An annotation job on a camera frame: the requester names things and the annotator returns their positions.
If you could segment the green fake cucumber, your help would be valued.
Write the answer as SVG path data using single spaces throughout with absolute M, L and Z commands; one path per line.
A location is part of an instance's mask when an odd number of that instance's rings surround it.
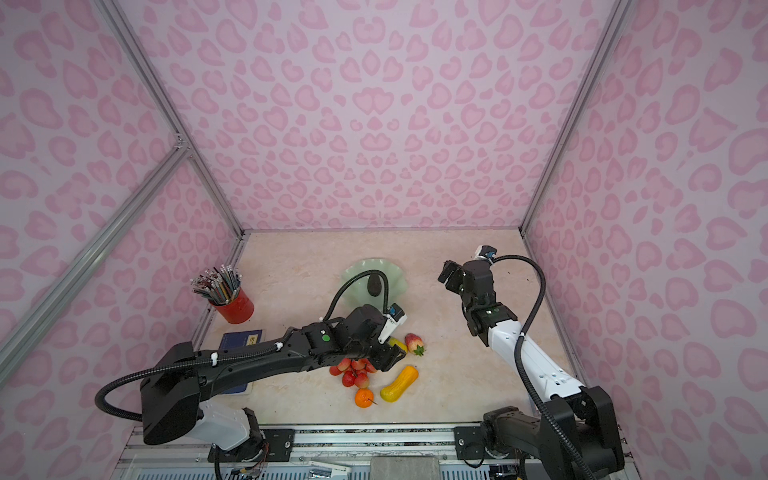
M 403 342 L 401 342 L 400 340 L 397 340 L 396 338 L 390 337 L 388 339 L 388 344 L 394 347 L 398 347 L 403 352 L 408 353 L 408 347 Z

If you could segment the red fake grape bunch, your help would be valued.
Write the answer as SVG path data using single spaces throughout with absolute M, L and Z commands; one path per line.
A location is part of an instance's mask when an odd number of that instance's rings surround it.
M 365 389 L 370 386 L 370 377 L 377 369 L 368 359 L 344 359 L 339 364 L 331 366 L 329 373 L 341 379 L 346 388 Z

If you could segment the red fake strawberry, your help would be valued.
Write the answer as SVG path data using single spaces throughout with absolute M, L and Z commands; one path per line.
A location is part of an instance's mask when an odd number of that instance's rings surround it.
M 423 339 L 414 333 L 408 333 L 405 336 L 405 345 L 408 351 L 415 356 L 423 356 L 425 353 L 425 343 Z

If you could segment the orange fake tangerine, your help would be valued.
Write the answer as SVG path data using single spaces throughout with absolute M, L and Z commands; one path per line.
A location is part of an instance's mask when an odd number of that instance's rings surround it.
M 355 405 L 359 408 L 362 408 L 362 409 L 369 408 L 372 405 L 376 404 L 375 395 L 368 388 L 360 388 L 357 390 L 355 394 L 354 402 L 355 402 Z

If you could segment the dark fake avocado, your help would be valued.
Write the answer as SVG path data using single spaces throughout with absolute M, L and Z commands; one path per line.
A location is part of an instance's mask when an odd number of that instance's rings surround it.
M 383 283 L 378 274 L 371 274 L 368 277 L 366 291 L 371 297 L 379 297 L 383 293 Z

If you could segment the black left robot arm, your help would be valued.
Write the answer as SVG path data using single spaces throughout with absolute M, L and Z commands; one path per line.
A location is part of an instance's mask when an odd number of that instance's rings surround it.
M 179 343 L 141 381 L 144 443 L 162 445 L 190 434 L 204 418 L 204 402 L 240 385 L 336 366 L 344 359 L 367 359 L 386 372 L 405 357 L 388 340 L 406 320 L 398 304 L 385 313 L 364 305 L 345 318 L 290 328 L 256 345 L 196 351 L 189 342 Z

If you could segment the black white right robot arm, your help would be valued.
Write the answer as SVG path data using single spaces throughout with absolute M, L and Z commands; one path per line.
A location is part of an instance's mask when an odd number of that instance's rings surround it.
M 537 415 L 508 406 L 484 414 L 475 440 L 457 437 L 457 454 L 472 467 L 488 456 L 534 458 L 551 479 L 604 479 L 625 467 L 613 401 L 600 387 L 587 387 L 561 368 L 530 336 L 546 296 L 546 279 L 532 259 L 539 282 L 525 320 L 498 301 L 492 268 L 495 257 L 463 264 L 447 260 L 438 280 L 461 299 L 470 333 L 511 365 Z

